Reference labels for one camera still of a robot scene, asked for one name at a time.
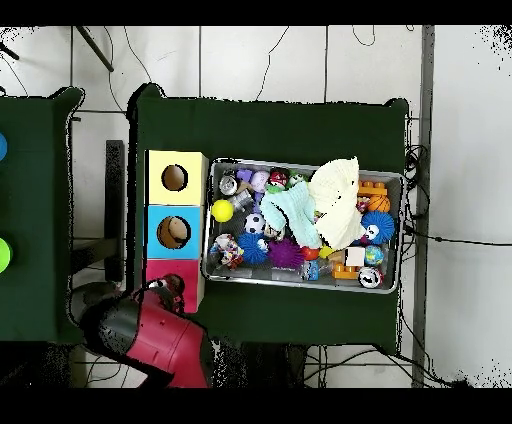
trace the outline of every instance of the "blue box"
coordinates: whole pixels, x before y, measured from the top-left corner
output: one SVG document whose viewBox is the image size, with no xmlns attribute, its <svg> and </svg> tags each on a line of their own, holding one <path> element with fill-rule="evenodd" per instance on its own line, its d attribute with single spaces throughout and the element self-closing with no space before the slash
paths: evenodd
<svg viewBox="0 0 512 424">
<path fill-rule="evenodd" d="M 203 207 L 201 206 L 148 206 L 148 259 L 198 259 L 201 256 Z M 160 223 L 167 217 L 180 217 L 189 226 L 190 238 L 178 249 L 170 249 L 157 237 Z"/>
</svg>

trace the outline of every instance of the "light blue cloth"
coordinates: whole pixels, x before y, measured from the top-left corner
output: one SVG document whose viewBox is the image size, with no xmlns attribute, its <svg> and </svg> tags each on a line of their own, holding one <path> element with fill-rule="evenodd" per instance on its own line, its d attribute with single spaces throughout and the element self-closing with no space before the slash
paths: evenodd
<svg viewBox="0 0 512 424">
<path fill-rule="evenodd" d="M 288 218 L 288 225 L 299 246 L 312 249 L 322 247 L 322 240 L 313 225 L 315 200 L 309 195 L 305 181 L 280 193 L 266 193 L 261 200 L 260 209 L 267 224 L 276 231 L 285 227 Z"/>
</svg>

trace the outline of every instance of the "red box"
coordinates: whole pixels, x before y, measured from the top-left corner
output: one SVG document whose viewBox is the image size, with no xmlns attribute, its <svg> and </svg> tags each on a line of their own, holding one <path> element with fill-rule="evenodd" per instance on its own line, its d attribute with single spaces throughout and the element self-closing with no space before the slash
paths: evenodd
<svg viewBox="0 0 512 424">
<path fill-rule="evenodd" d="M 179 275 L 184 283 L 185 313 L 193 314 L 203 300 L 204 278 L 199 259 L 148 259 L 146 281 L 156 280 L 166 274 Z"/>
</svg>

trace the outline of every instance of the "green table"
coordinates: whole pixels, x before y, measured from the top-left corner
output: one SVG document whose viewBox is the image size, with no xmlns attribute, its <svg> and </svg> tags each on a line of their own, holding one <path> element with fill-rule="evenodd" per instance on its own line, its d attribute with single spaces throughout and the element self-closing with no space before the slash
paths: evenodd
<svg viewBox="0 0 512 424">
<path fill-rule="evenodd" d="M 0 340 L 79 342 L 66 315 L 71 191 L 67 123 L 83 91 L 0 97 L 0 237 L 13 259 L 0 274 Z"/>
<path fill-rule="evenodd" d="M 168 99 L 155 84 L 144 84 L 128 112 L 128 231 L 135 237 L 127 237 L 127 270 L 133 275 L 142 275 L 145 150 L 309 165 L 357 156 L 361 169 L 404 169 L 403 99 L 385 106 Z M 398 291 L 377 295 L 207 281 L 193 318 L 210 335 L 237 341 L 377 344 L 395 353 L 397 298 Z"/>
</svg>

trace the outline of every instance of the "orange lego brick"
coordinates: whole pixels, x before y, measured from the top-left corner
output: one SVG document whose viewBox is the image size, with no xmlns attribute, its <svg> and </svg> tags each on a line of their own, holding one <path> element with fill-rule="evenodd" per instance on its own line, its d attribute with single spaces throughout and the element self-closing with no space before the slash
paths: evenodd
<svg viewBox="0 0 512 424">
<path fill-rule="evenodd" d="M 373 183 L 371 181 L 359 180 L 359 190 L 357 191 L 358 196 L 376 196 L 381 194 L 387 196 L 388 189 L 384 183 Z"/>
</svg>

